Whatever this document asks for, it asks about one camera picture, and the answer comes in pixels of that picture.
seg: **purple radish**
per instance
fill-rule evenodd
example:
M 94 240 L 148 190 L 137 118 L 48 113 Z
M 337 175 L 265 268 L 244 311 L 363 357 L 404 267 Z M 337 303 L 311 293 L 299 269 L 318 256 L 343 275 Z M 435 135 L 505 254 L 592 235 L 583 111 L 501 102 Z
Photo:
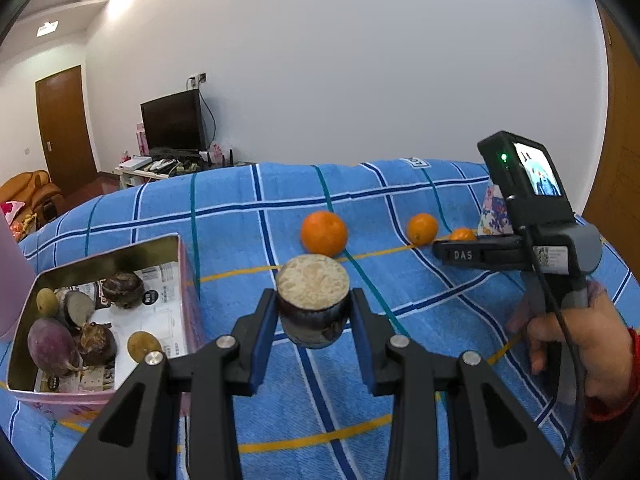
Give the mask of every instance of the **purple radish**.
M 44 373 L 63 376 L 79 371 L 79 353 L 69 330 L 59 321 L 41 317 L 31 325 L 27 339 L 29 354 Z

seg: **black cable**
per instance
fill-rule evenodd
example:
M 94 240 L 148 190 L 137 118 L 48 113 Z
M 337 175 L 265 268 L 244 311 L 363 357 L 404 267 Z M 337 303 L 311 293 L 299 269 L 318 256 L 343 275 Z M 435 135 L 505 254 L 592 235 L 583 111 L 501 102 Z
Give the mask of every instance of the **black cable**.
M 545 297 L 547 298 L 549 304 L 551 305 L 551 309 L 554 311 L 556 315 L 556 319 L 558 320 L 558 324 L 560 325 L 560 330 L 562 330 L 562 335 L 564 336 L 564 340 L 566 341 L 567 346 L 569 347 L 569 354 L 571 355 L 571 361 L 574 364 L 574 373 L 575 373 L 575 410 L 574 417 L 571 422 L 571 430 L 569 430 L 569 435 L 567 437 L 567 441 L 564 444 L 564 449 L 562 450 L 562 455 L 560 456 L 560 460 L 564 462 L 565 457 L 568 455 L 571 445 L 575 440 L 575 435 L 578 431 L 578 424 L 580 423 L 580 414 L 582 413 L 582 406 L 584 403 L 584 389 L 582 387 L 582 371 L 580 368 L 580 360 L 578 358 L 578 349 L 574 343 L 574 340 L 571 337 L 571 333 L 569 332 L 569 327 L 566 325 L 566 321 L 564 320 L 564 316 L 562 315 L 562 311 L 556 301 L 556 298 L 551 291 L 551 287 L 546 280 L 542 269 L 540 268 L 540 262 L 538 261 L 538 257 L 533 249 L 533 237 L 529 228 L 522 228 L 521 232 L 524 233 L 524 241 L 531 256 L 531 261 L 533 263 L 533 269 L 540 281 L 540 285 L 542 286 L 542 290 L 545 293 Z
M 202 101 L 204 102 L 204 105 L 207 107 L 207 110 L 209 110 L 209 114 L 211 115 L 211 118 L 213 119 L 213 137 L 211 137 L 211 142 L 213 142 L 216 139 L 216 129 L 217 129 L 216 118 L 213 116 L 213 112 L 211 111 L 211 108 L 209 108 L 209 105 L 204 100 L 204 95 L 202 95 L 202 92 L 200 91 L 200 88 L 198 88 L 198 93 L 200 94 L 200 97 L 202 97 Z

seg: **ceiling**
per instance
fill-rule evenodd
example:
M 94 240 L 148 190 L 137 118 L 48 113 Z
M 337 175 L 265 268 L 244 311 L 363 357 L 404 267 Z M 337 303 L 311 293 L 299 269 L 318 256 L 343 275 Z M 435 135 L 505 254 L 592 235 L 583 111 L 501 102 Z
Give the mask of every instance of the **ceiling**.
M 0 62 L 47 41 L 82 32 L 108 0 L 31 0 L 0 46 Z M 45 22 L 58 22 L 52 34 L 36 36 Z

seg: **bed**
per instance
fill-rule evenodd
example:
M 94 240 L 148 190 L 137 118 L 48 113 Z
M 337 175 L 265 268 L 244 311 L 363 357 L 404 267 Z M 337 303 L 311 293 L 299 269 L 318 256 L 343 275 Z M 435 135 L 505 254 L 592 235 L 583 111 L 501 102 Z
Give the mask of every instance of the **bed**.
M 444 267 L 430 248 L 412 248 L 404 226 L 418 212 L 439 219 L 439 235 L 477 227 L 489 183 L 469 162 L 384 160 L 357 166 L 260 164 L 171 178 L 87 202 L 21 243 L 36 272 L 89 254 L 178 233 L 189 248 L 207 339 L 228 333 L 252 312 L 278 266 L 303 252 L 303 218 L 331 208 L 350 236 L 343 255 L 353 287 L 374 312 L 394 311 L 430 351 L 457 356 L 475 349 L 520 399 L 558 450 L 572 409 L 554 405 L 528 373 L 524 344 L 504 325 L 522 295 L 517 274 Z M 603 240 L 594 278 L 626 322 L 640 326 L 640 288 Z M 6 376 L 9 346 L 0 346 Z M 236 398 L 242 470 L 248 480 L 382 479 L 391 398 L 371 397 L 360 380 L 350 332 L 329 348 L 306 351 L 276 329 L 263 386 Z M 438 406 L 439 421 L 444 410 Z M 77 420 L 52 421 L 0 390 L 0 424 L 38 478 L 55 477 L 80 439 Z M 178 478 L 188 478 L 180 422 Z M 440 478 L 448 478 L 446 426 L 439 425 Z M 567 465 L 576 459 L 572 452 Z M 583 478 L 580 464 L 572 469 Z

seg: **pink pillow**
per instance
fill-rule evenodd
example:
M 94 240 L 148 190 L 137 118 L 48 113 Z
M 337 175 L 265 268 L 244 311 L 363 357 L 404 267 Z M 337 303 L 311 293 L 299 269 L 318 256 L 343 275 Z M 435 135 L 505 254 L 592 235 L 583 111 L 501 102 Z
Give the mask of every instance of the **pink pillow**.
M 2 212 L 4 213 L 6 222 L 11 225 L 15 217 L 20 212 L 20 209 L 24 207 L 24 202 L 4 202 L 0 207 L 2 207 Z

